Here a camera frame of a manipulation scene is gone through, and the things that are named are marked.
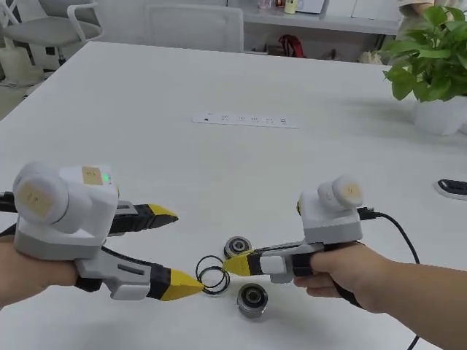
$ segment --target white flower pot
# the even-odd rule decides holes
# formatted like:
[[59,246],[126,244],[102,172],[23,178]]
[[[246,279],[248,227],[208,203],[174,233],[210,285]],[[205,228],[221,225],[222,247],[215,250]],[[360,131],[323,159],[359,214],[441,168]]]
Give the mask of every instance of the white flower pot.
[[422,102],[415,107],[414,114],[417,128],[435,135],[452,135],[467,122],[467,98],[456,96],[446,102]]

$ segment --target gray plastic part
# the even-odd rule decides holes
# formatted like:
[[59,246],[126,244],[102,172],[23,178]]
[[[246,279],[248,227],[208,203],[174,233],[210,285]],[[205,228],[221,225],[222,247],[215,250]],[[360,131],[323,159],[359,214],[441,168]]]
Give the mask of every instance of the gray plastic part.
[[75,260],[75,259],[91,259],[98,252],[100,246],[81,246],[70,244],[55,244],[43,242],[19,230],[19,221],[16,224],[15,248],[20,253],[35,257],[40,260]]
[[138,215],[138,211],[131,202],[118,201],[115,215]]
[[305,241],[309,244],[337,244],[359,241],[363,238],[360,222],[345,225],[314,227],[304,230]]
[[285,270],[287,273],[269,275],[272,283],[275,284],[286,284],[290,283],[293,280],[293,265],[292,265],[292,255],[295,254],[309,254],[315,252],[321,252],[324,250],[324,244],[303,244],[295,248],[288,248],[279,252],[265,252],[263,256],[281,256],[285,261]]
[[150,291],[151,267],[116,257],[99,250],[89,260],[76,260],[81,277],[102,279],[110,289],[111,298],[117,300],[142,300]]
[[[115,216],[117,215],[138,215],[138,211],[134,207],[131,202],[127,201],[118,201],[117,211],[115,212]],[[118,233],[109,233],[107,237],[121,237],[124,236],[126,232],[118,232]]]
[[269,275],[272,283],[275,284],[286,284],[290,283],[293,280],[293,266],[292,258],[290,256],[284,257],[285,261],[285,270],[287,273],[281,273],[276,275]]

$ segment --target red object on shelf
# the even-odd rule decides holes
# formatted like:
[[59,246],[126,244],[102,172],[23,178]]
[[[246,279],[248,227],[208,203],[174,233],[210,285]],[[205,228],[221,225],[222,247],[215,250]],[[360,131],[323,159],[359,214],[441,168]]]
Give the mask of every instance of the red object on shelf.
[[279,38],[279,42],[284,49],[285,55],[288,57],[306,58],[304,49],[301,46],[300,40],[293,35],[283,35]]

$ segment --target potted plant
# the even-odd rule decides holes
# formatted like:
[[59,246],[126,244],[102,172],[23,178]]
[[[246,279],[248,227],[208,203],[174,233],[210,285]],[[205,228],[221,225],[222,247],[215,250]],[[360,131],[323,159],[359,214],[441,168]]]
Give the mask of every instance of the potted plant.
[[429,7],[425,21],[388,42],[382,52],[394,65],[385,71],[398,100],[411,92],[419,101],[415,125],[451,135],[467,122],[467,22],[452,7]]

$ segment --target power strip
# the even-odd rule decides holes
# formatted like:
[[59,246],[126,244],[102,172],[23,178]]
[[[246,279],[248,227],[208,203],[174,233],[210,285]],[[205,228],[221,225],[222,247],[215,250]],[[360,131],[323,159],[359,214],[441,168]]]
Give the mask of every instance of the power strip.
[[246,114],[198,113],[191,119],[193,123],[260,126],[264,128],[298,129],[298,126],[285,117],[264,117]]

